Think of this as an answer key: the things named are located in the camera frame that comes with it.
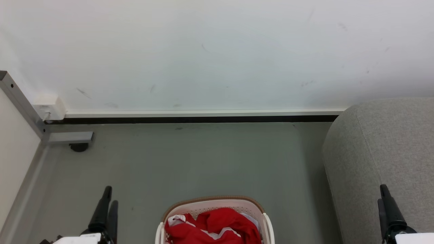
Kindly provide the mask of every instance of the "green-gray floor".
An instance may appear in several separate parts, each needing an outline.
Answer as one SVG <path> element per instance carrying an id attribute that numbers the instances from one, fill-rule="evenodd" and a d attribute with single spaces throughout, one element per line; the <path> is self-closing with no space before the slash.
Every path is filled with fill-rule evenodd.
<path id="1" fill-rule="evenodd" d="M 82 153 L 53 148 L 60 153 L 28 244 L 83 231 L 106 185 L 119 200 L 119 244 L 153 243 L 168 207 L 210 195 L 259 201 L 277 244 L 341 243 L 321 162 L 330 125 L 70 125 L 93 130 L 94 143 Z"/>

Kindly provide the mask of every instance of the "electrical outlet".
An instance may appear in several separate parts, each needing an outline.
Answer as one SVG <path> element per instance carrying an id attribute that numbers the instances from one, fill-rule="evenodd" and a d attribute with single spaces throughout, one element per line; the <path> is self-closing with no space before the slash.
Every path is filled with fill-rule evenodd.
<path id="1" fill-rule="evenodd" d="M 57 95 L 38 96 L 33 108 L 42 120 L 62 120 L 66 114 L 65 106 Z"/>

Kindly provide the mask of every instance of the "gray sofa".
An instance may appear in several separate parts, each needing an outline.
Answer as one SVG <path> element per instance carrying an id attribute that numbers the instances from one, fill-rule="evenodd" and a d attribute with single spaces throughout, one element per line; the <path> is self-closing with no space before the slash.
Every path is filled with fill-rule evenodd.
<path id="1" fill-rule="evenodd" d="M 352 106 L 331 126 L 323 159 L 344 244 L 381 242 L 380 184 L 410 227 L 434 232 L 434 98 Z"/>

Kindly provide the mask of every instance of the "red fabric with white stripe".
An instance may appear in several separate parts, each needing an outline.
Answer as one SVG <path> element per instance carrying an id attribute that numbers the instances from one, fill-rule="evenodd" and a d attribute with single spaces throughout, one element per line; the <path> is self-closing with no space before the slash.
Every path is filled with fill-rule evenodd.
<path id="1" fill-rule="evenodd" d="M 176 218 L 178 224 L 171 221 L 172 226 L 166 221 L 164 228 L 173 244 L 261 244 L 255 224 L 231 208 L 201 213 L 197 220 L 184 216 Z"/>

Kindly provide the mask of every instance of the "basket rim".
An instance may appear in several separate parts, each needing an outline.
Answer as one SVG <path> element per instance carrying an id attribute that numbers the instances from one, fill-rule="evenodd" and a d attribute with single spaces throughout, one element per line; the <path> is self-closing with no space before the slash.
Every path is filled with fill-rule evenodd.
<path id="1" fill-rule="evenodd" d="M 190 203 L 195 203 L 195 202 L 213 201 L 213 200 L 246 200 L 246 201 L 249 201 L 249 202 L 255 204 L 259 208 L 259 210 L 261 211 L 261 213 L 265 213 L 264 208 L 261 206 L 261 204 L 259 204 L 259 202 L 257 202 L 255 199 L 247 197 L 247 196 L 210 196 L 210 197 L 193 198 L 193 199 L 190 199 L 190 200 L 180 201 L 180 202 L 177 202 L 177 203 L 173 204 L 164 213 L 163 218 L 161 219 L 161 221 L 164 223 L 166 221 L 166 218 L 168 217 L 169 213 L 172 212 L 172 210 L 174 210 L 175 208 L 177 208 L 179 206 L 182 206 L 182 205 L 185 205 L 185 204 L 190 204 Z"/>

